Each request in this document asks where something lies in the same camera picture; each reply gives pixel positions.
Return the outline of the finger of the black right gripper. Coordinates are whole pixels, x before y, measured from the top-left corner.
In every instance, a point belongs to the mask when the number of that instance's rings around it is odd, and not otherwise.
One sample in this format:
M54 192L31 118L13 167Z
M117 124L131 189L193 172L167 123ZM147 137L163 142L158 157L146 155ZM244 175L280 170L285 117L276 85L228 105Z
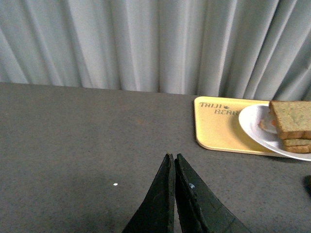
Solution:
M304 177L303 185L306 192L311 196L311 175Z

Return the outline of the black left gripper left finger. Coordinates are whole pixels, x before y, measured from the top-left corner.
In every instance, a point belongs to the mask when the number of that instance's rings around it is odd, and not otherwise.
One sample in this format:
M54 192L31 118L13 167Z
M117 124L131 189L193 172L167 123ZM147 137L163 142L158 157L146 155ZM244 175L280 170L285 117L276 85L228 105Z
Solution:
M175 165L172 154L166 154L157 174L124 233L174 232Z

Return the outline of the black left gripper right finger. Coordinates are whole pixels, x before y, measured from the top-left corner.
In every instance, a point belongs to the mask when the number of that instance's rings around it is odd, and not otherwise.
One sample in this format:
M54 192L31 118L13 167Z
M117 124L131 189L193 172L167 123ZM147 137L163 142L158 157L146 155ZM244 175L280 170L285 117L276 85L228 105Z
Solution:
M187 160L178 154L175 199L184 233L249 233L250 230L215 196Z

